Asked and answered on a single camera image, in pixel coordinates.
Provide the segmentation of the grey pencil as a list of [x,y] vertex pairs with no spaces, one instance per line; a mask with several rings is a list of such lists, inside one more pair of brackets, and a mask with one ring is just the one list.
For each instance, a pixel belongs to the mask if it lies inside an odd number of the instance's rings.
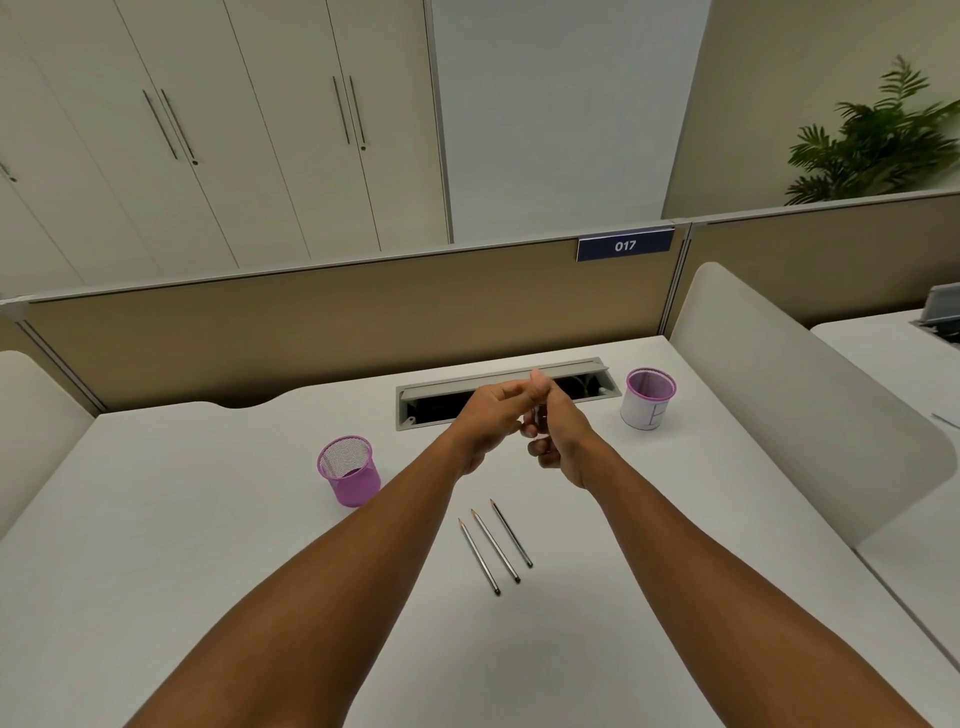
[[488,543],[496,553],[498,559],[500,560],[504,568],[509,573],[512,581],[515,584],[521,584],[522,578],[520,577],[519,573],[514,568],[514,566],[511,564],[509,559],[507,558],[506,554],[504,553],[503,549],[495,539],[494,535],[491,533],[490,529],[486,526],[486,523],[484,522],[483,518],[479,515],[479,513],[475,509],[471,509],[471,516],[473,516],[474,521],[479,526],[484,536],[486,537],[486,540],[488,541]]
[[511,543],[513,544],[513,546],[514,546],[515,549],[517,550],[520,558],[522,559],[522,561],[524,562],[524,564],[526,565],[526,567],[527,567],[528,569],[533,569],[533,568],[534,568],[534,563],[533,563],[532,559],[531,559],[530,556],[528,555],[528,553],[527,553],[526,549],[524,548],[521,540],[519,539],[517,533],[516,533],[515,530],[511,527],[510,522],[509,522],[508,519],[506,518],[504,512],[503,512],[502,509],[499,507],[499,505],[497,504],[497,502],[494,501],[492,498],[489,500],[489,502],[490,502],[491,508],[493,509],[493,511],[494,511],[495,515],[497,516],[499,522],[501,523],[502,527],[506,530],[506,532],[507,532],[507,534],[508,534],[508,536],[509,536],[509,538],[510,538]]
[[500,597],[502,594],[501,588],[499,587],[496,578],[493,576],[489,566],[487,565],[478,546],[476,545],[474,538],[470,533],[470,530],[467,528],[467,525],[462,520],[462,518],[458,518],[458,526],[470,553],[472,554],[474,560],[476,561],[476,564],[478,565],[478,568],[481,570],[483,576],[486,579],[486,583],[488,584],[493,594],[497,597]]

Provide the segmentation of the long beige desk partition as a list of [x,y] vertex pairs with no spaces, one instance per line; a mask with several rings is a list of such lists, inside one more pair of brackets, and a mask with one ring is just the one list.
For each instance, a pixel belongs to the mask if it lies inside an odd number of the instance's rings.
[[635,255],[575,239],[0,302],[23,353],[92,414],[538,355],[657,334],[690,224]]

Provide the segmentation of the pink mesh pen cup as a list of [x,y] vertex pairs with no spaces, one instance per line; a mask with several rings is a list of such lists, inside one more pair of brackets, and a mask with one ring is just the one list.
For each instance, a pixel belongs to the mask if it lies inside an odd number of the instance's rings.
[[330,484],[337,502],[345,507],[363,506],[381,489],[373,447],[359,435],[328,443],[318,455],[317,470]]

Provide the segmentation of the short beige desk partition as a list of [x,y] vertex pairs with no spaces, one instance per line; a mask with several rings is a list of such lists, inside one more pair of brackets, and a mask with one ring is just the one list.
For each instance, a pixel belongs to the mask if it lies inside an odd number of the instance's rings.
[[716,262],[812,327],[918,309],[960,283],[960,188],[678,220],[684,228],[658,331],[670,335],[697,270]]

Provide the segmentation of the person's right hand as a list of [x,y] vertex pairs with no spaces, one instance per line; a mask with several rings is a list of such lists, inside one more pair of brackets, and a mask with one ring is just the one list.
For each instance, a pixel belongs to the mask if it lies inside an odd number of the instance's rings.
[[[552,393],[565,393],[555,388]],[[525,435],[526,415],[520,433],[530,440],[529,455],[540,467],[559,469],[574,486],[592,494],[608,474],[614,455],[610,446],[594,431],[586,415],[569,398],[563,423],[549,423],[549,435],[533,439]]]

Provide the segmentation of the person's right forearm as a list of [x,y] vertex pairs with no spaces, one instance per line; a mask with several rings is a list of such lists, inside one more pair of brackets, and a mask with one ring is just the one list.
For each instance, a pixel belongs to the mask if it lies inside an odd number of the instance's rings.
[[639,587],[726,728],[931,728],[868,661],[607,443],[576,450]]

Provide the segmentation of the pink cup with white label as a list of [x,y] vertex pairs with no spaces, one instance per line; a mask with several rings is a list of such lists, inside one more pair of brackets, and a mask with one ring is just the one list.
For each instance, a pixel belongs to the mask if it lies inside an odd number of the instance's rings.
[[631,370],[626,377],[620,405],[621,419],[635,430],[654,431],[661,425],[666,409],[677,391],[676,381],[663,370]]

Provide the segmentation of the person's left hand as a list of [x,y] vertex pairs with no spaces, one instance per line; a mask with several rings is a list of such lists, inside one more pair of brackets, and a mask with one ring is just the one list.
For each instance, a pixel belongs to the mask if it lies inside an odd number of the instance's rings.
[[475,390],[443,436],[458,455],[460,474],[473,473],[504,439],[521,433],[524,417],[539,404],[529,400],[529,377]]

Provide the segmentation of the small white side divider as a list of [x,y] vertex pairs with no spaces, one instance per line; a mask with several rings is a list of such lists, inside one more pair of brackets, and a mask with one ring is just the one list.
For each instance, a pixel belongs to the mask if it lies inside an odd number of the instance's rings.
[[93,423],[27,354],[0,351],[0,540]]

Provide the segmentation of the blue number sign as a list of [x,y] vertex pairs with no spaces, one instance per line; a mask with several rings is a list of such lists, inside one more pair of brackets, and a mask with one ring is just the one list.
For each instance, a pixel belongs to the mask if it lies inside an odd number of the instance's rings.
[[575,260],[582,263],[668,252],[675,232],[673,225],[666,225],[582,236],[578,239]]

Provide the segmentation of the green potted plant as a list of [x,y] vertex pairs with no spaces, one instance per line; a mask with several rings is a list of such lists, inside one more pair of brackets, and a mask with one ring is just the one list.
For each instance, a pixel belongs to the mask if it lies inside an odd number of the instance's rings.
[[833,132],[798,128],[788,164],[799,175],[786,188],[786,205],[886,196],[920,189],[960,164],[960,98],[916,105],[930,86],[923,72],[897,55],[880,78],[871,103],[839,102]]

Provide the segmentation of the person's left forearm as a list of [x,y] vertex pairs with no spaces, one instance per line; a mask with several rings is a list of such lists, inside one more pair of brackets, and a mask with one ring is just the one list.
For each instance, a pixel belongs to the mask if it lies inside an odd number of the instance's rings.
[[125,728],[340,728],[481,459],[444,432],[234,605]]

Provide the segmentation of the white wall cabinet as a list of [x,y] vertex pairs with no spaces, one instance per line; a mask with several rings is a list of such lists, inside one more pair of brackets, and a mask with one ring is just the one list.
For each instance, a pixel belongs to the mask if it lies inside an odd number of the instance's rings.
[[452,243],[429,2],[0,0],[0,295]]

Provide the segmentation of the large white side divider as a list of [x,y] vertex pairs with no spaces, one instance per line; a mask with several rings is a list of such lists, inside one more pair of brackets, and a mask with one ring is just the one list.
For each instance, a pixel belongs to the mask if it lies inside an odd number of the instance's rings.
[[851,548],[951,480],[951,439],[716,262],[672,347]]

